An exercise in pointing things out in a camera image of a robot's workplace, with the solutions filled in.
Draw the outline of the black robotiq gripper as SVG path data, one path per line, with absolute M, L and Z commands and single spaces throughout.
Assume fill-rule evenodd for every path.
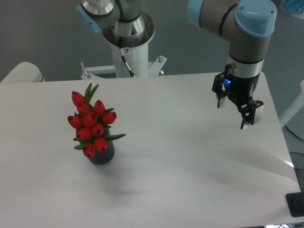
M 212 91 L 216 93 L 217 108 L 225 105 L 226 97 L 238 108 L 242 116 L 240 129 L 261 121 L 264 103 L 253 99 L 253 92 L 257 86 L 259 74 L 254 77 L 241 78 L 233 74 L 222 72 L 215 76 Z

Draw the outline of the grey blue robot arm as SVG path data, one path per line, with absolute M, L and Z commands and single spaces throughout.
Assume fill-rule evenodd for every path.
M 148 61 L 155 27 L 138 0 L 83 0 L 76 13 L 92 33 L 111 45 L 117 77 L 157 76 L 164 64 Z M 218 107 L 229 99 L 242 116 L 241 129 L 261 120 L 264 104 L 253 99 L 270 38 L 276 6 L 269 0 L 190 0 L 188 19 L 230 43 L 224 71 L 215 76 L 212 91 Z

